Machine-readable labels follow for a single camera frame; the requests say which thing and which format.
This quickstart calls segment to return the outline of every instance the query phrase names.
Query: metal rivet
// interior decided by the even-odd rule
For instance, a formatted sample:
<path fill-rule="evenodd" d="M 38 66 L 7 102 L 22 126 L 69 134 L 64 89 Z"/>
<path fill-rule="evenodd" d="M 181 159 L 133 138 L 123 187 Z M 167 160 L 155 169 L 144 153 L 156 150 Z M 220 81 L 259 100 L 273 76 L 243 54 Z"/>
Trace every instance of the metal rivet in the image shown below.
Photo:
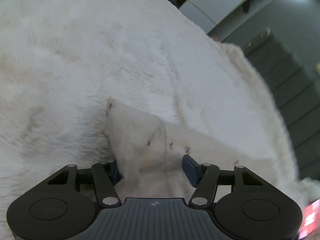
<path fill-rule="evenodd" d="M 118 203 L 118 199 L 116 197 L 105 197 L 102 199 L 102 203 L 106 205 L 115 205 Z"/>
<path fill-rule="evenodd" d="M 207 204 L 207 200 L 204 197 L 195 197 L 192 199 L 192 203 L 198 206 Z"/>

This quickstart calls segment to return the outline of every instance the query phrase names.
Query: red label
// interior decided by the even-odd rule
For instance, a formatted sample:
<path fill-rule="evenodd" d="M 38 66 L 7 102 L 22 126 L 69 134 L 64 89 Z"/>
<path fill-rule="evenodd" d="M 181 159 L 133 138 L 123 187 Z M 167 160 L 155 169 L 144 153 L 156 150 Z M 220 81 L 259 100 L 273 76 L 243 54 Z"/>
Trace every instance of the red label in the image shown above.
<path fill-rule="evenodd" d="M 313 202 L 304 210 L 304 220 L 302 222 L 299 239 L 302 239 L 316 230 L 319 226 L 320 200 Z"/>

